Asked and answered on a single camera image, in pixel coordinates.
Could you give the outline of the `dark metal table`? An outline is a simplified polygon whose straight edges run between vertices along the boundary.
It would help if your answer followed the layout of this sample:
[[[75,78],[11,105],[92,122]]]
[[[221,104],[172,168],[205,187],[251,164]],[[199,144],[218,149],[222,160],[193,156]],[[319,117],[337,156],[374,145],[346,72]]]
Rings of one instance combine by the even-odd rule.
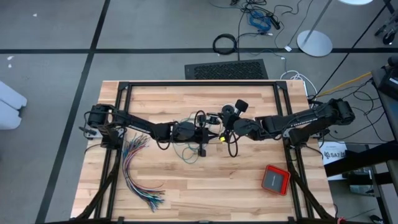
[[[368,148],[359,153],[347,153],[347,157],[336,162],[329,163],[325,166],[327,176],[347,173],[349,171],[358,170],[363,167],[374,167],[376,164],[386,163],[388,171],[383,173],[371,173],[369,181],[363,178],[358,179],[358,185],[371,184],[376,189],[377,202],[381,211],[384,224],[392,224],[393,219],[389,214],[386,203],[383,201],[380,186],[393,184],[398,195],[398,101],[387,96],[378,90],[378,85],[382,79],[381,69],[371,72],[373,76],[374,86],[379,93],[389,126],[394,135],[394,140],[380,144],[372,149]]]

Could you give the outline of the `red tray with grey insert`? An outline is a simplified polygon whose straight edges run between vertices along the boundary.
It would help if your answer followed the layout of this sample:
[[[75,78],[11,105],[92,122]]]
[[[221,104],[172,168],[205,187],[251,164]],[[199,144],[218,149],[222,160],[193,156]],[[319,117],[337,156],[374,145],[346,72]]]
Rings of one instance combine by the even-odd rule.
[[[272,193],[283,195],[287,194],[289,186],[290,172],[279,167],[267,165],[261,187]]]

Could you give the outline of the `white printed paper sign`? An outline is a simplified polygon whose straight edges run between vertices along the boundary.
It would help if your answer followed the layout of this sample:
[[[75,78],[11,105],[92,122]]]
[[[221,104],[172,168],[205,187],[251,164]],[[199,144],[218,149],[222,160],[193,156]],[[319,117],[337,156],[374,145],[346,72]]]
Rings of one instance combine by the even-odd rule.
[[[320,143],[320,151],[323,154],[323,164],[329,164],[345,157],[347,147],[343,142],[325,141]]]

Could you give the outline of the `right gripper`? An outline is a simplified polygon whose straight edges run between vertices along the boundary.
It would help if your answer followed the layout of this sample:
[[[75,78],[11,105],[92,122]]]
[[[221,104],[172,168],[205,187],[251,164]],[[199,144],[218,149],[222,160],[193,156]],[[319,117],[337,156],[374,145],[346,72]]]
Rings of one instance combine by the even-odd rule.
[[[234,107],[235,114],[221,115],[221,120],[224,124],[220,125],[219,133],[233,131],[238,136],[256,134],[259,130],[259,125],[254,120],[240,117],[242,112],[246,112],[248,104],[243,100],[237,100]]]

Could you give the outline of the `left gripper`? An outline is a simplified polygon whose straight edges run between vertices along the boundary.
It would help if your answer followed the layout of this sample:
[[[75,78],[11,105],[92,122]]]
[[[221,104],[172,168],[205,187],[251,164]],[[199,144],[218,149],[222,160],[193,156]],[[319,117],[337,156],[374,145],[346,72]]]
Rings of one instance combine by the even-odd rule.
[[[220,122],[208,123],[207,127],[212,128],[219,126]],[[206,126],[206,117],[199,116],[194,123],[184,121],[182,123],[175,123],[171,132],[171,143],[197,143],[199,145],[198,155],[206,157],[206,150],[204,144],[207,144],[209,139],[223,137],[223,133],[214,133],[208,130]]]

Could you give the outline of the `grey round stand base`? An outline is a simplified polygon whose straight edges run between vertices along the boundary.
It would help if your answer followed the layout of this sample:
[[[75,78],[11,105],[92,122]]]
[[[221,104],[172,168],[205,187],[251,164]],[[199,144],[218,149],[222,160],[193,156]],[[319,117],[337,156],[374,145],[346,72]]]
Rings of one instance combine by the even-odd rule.
[[[299,33],[297,37],[297,45],[299,49],[307,55],[313,57],[324,57],[331,53],[333,44],[330,38],[322,32],[314,30],[309,38],[309,30]]]

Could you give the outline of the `black wheeled chair base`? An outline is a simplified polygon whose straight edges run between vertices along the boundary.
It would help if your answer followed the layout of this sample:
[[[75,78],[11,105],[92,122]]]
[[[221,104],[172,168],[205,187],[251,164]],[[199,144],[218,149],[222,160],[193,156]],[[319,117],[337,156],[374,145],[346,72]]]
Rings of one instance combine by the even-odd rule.
[[[398,33],[398,11],[394,11],[390,18],[383,23],[383,25],[378,28],[374,34],[376,37],[384,33],[382,38],[382,43],[384,45],[391,45]]]

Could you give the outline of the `white round lamp head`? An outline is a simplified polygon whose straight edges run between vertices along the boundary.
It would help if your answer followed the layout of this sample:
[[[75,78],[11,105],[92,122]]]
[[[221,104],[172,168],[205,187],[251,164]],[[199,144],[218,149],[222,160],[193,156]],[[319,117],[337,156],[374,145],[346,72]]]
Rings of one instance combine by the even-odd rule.
[[[373,0],[339,0],[339,2],[352,6],[363,6],[373,2]]]

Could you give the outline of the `thin black pole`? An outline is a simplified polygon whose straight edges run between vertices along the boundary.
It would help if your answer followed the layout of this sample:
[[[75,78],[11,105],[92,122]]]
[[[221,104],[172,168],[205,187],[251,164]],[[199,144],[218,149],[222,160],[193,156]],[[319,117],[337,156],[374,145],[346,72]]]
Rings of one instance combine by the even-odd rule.
[[[379,16],[383,13],[383,11],[385,10],[385,8],[389,9],[390,7],[393,8],[392,4],[391,4],[392,0],[383,0],[384,5],[381,8],[381,10],[376,14],[376,16],[374,17],[374,19],[370,22],[370,24],[367,26],[367,28],[365,28],[365,30],[363,31],[363,33],[358,37],[358,39],[356,40],[356,42],[351,46],[351,48],[347,48],[347,49],[341,49],[341,53],[345,53],[346,55],[343,57],[342,61],[338,64],[338,66],[334,69],[334,71],[331,73],[331,75],[326,79],[326,81],[324,82],[324,84],[321,86],[321,88],[319,89],[319,92],[317,93],[317,95],[320,94],[320,92],[324,89],[324,87],[326,87],[326,84],[331,80],[331,78],[333,77],[333,75],[337,72],[337,70],[342,66],[342,64],[344,63],[344,61],[348,58],[348,56],[354,52],[355,47],[357,46],[357,44],[359,43],[359,41],[364,37],[364,35],[367,33],[367,31],[371,28],[371,26],[375,23],[375,21],[379,18]]]

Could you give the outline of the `black electronic device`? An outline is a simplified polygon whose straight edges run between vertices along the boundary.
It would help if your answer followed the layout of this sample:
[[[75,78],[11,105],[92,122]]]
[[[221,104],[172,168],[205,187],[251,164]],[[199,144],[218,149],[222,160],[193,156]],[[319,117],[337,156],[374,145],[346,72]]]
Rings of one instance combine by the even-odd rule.
[[[382,79],[378,90],[398,101],[398,55],[387,59],[387,65],[381,67]]]

